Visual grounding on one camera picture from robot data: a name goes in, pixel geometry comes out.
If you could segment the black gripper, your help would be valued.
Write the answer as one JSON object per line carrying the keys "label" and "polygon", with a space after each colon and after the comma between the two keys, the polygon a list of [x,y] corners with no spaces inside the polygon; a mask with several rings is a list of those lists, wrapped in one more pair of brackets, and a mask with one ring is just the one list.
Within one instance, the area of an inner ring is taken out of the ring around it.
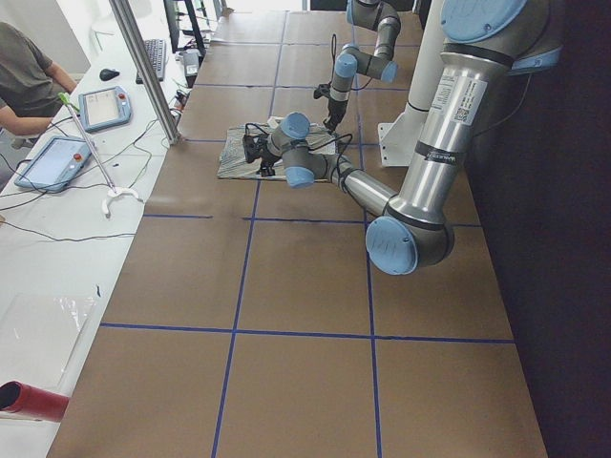
{"label": "black gripper", "polygon": [[282,154],[280,151],[272,146],[264,145],[259,147],[259,157],[261,159],[261,165],[259,175],[261,177],[275,177],[277,175],[274,169],[274,164],[281,159]]}
{"label": "black gripper", "polygon": [[346,102],[338,101],[330,98],[327,103],[328,116],[323,121],[323,124],[328,133],[336,132],[338,124],[340,124],[346,114]]}

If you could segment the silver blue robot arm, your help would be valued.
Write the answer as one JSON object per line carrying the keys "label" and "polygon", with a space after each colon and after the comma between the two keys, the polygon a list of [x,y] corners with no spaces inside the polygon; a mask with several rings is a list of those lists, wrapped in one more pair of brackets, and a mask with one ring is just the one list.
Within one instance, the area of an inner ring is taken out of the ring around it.
{"label": "silver blue robot arm", "polygon": [[468,153],[489,90],[504,76],[558,63],[564,5],[560,1],[435,1],[424,27],[410,97],[381,145],[408,165],[394,191],[355,168],[341,153],[322,155],[307,143],[308,119],[288,114],[268,133],[245,134],[248,162],[270,177],[281,163],[289,186],[335,183],[373,215],[366,233],[370,260],[390,275],[434,265],[453,249],[443,207]]}
{"label": "silver blue robot arm", "polygon": [[354,85],[356,76],[390,83],[398,71],[394,52],[402,23],[395,7],[385,1],[348,1],[346,17],[351,26],[372,31],[375,43],[370,49],[363,49],[356,43],[347,43],[339,51],[335,45],[331,46],[330,80],[314,91],[316,98],[327,100],[327,117],[323,124],[330,132],[343,121],[349,97],[358,90]]}

